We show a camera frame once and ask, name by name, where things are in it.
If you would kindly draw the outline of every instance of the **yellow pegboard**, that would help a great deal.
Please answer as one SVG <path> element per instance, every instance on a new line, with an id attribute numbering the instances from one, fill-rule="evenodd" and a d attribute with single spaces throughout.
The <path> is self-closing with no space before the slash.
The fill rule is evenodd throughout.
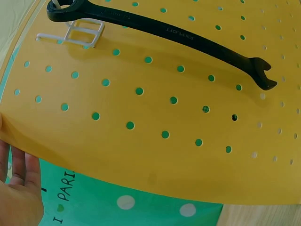
<path id="1" fill-rule="evenodd" d="M 76 172 L 151 193 L 219 203 L 299 203 L 297 0 L 93 3 L 261 57 L 272 65 L 266 75 L 278 85 L 263 91 L 220 60 L 110 23 L 96 48 L 36 41 L 37 33 L 65 32 L 63 23 L 47 18 L 44 5 L 6 83 L 2 139 Z M 79 32 L 72 37 L 90 38 Z"/>

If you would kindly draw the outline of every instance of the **pegboard hook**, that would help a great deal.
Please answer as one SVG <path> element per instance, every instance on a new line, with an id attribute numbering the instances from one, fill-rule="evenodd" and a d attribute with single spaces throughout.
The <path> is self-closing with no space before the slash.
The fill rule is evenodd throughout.
<path id="1" fill-rule="evenodd" d="M 60 5 L 58 0 L 52 0 L 52 2 L 53 2 L 53 4 L 55 5 L 56 8 L 61 9 L 61 5 Z M 74 20 L 74 21 L 71 21 L 71 23 L 65 22 L 68 29 L 67 29 L 67 32 L 66 32 L 64 37 L 57 36 L 57 35 L 52 35 L 52 34 L 38 33 L 37 36 L 36 36 L 36 40 L 40 40 L 41 38 L 49 38 L 49 39 L 55 39 L 55 40 L 58 40 L 58 41 L 60 40 L 60 41 L 64 41 L 64 42 L 70 42 L 70 43 L 82 45 L 86 48 L 95 47 L 95 44 L 97 43 L 100 35 L 103 32 L 104 22 L 101 21 L 101 20 L 96 20 L 96 19 L 92 19 L 92 18 L 83 18 L 81 20 L 82 21 L 87 21 L 87 22 L 92 22 L 94 24 L 99 24 L 99 29 L 98 30 L 92 30 L 92 29 L 87 29 L 87 28 L 76 27 L 75 26 L 76 20 Z M 91 43 L 84 42 L 84 41 L 79 41 L 79 40 L 75 40 L 75 39 L 70 39 L 69 35 L 70 35 L 71 31 L 73 31 L 73 30 L 80 31 L 80 32 L 83 32 L 83 33 L 93 34 L 93 35 L 95 35 L 94 39 Z"/>

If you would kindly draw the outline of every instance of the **wooden floor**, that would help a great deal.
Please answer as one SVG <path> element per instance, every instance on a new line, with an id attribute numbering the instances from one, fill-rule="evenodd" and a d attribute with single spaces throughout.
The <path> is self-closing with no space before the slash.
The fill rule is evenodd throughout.
<path id="1" fill-rule="evenodd" d="M 301 226 L 301 205 L 224 205 L 217 226 Z"/>

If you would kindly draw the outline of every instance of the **hand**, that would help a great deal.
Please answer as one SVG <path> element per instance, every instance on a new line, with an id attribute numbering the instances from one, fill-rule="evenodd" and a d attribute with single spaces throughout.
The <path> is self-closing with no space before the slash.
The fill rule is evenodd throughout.
<path id="1" fill-rule="evenodd" d="M 12 147 L 13 177 L 5 184 L 8 154 L 0 140 L 0 226 L 37 226 L 44 214 L 39 159 Z"/>

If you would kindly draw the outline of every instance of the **black wrench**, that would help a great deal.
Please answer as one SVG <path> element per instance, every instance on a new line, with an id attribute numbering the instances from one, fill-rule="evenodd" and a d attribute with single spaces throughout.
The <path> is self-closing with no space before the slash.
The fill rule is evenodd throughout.
<path id="1" fill-rule="evenodd" d="M 218 58 L 250 75 L 263 90 L 269 90 L 277 85 L 276 81 L 268 79 L 264 73 L 264 70 L 271 69 L 271 65 L 259 57 L 248 58 L 181 28 L 122 10 L 98 6 L 88 0 L 58 0 L 58 2 L 61 6 L 69 6 L 56 8 L 54 3 L 50 1 L 47 5 L 47 15 L 52 21 L 67 22 L 92 18 L 134 28 Z"/>

